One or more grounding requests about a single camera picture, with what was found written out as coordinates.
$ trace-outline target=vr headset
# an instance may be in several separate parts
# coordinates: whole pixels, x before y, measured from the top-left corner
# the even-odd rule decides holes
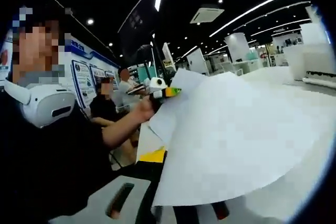
[[[20,102],[24,118],[42,128],[69,116],[75,105],[75,95],[58,84],[40,84],[24,88],[5,80],[4,90]]]

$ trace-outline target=ceiling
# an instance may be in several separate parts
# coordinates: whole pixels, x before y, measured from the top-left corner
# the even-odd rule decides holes
[[[71,31],[74,37],[83,41],[93,49],[102,52],[102,54],[112,60],[122,63],[122,58],[119,57],[121,48],[117,32],[138,0],[58,1],[64,5],[64,7],[71,8],[74,16],[83,24],[86,24],[88,18],[93,18],[95,20],[94,24],[87,26],[87,28],[98,37],[105,46],[99,43],[84,29]],[[281,24],[309,18],[305,11],[305,7],[310,5],[310,3],[308,3],[309,0],[276,0],[242,17],[215,36],[209,37],[224,24],[264,1],[266,0],[223,0],[223,3],[219,4],[218,0],[162,0],[160,7],[161,21],[155,32],[156,39],[159,45],[164,42],[169,42],[170,50],[174,53],[173,58],[176,59],[183,56],[194,46],[199,46],[204,54],[208,54],[214,49],[221,47],[221,44],[225,45],[223,42],[224,38],[227,34],[233,33],[235,28],[281,7],[287,7],[288,5],[298,2],[306,2],[269,14],[267,17],[262,17],[249,23],[235,32],[245,33],[248,41],[256,39],[258,43],[264,44],[271,42],[271,35],[279,28],[253,37],[251,37],[251,35]],[[222,8],[225,11],[211,23],[202,23],[200,25],[190,24],[196,11],[204,4],[217,5],[218,8]],[[300,24],[303,23],[287,25],[284,28],[292,30],[299,28]],[[110,49],[113,51],[114,56],[106,49],[106,46],[108,46],[110,42],[113,43]]]

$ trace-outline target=person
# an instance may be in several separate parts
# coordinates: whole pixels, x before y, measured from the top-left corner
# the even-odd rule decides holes
[[[130,72],[127,68],[120,68],[118,75],[120,77],[119,91],[122,94],[122,102],[124,105],[129,105],[132,109],[134,105],[140,101],[140,96],[147,95],[147,92],[145,90],[139,90],[134,94],[127,94],[139,84],[130,79]]]
[[[10,82],[27,87],[57,81],[65,16],[63,9],[36,7],[13,30]],[[91,194],[122,174],[112,171],[108,152],[154,114],[150,100],[144,98],[132,112],[102,130],[75,104],[68,117],[37,128],[6,91],[0,92],[0,104],[1,211],[11,223],[46,223],[83,209]]]
[[[90,104],[91,109],[91,121],[99,124],[103,127],[110,126],[114,122],[121,119],[124,114],[117,113],[116,105],[111,99],[111,91],[113,91],[113,79],[102,78],[96,85],[97,96]],[[136,161],[136,151],[133,145],[136,145],[139,141],[139,134],[135,132],[129,139],[121,144],[121,150],[126,155],[131,164]]]

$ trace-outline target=black shirt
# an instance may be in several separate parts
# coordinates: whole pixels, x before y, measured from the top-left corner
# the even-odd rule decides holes
[[[25,121],[5,92],[0,92],[0,106],[1,208],[10,223],[73,215],[111,181],[101,128],[86,120],[77,104],[69,117],[42,129]]]
[[[115,107],[116,105],[111,99],[107,100],[104,95],[99,94],[90,104],[91,116],[116,122],[120,118]]]

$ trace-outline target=white table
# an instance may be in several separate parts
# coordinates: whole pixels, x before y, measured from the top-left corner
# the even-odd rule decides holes
[[[336,107],[336,90],[296,82],[289,67],[262,68],[242,76],[253,85],[268,87],[275,91],[298,89],[325,93],[326,103]],[[303,161],[274,183],[244,196],[226,201],[230,216],[221,223],[281,223],[291,218],[300,205],[312,193],[328,162],[333,144],[333,131],[325,132]],[[163,146],[163,142],[149,128],[142,124],[138,157]]]

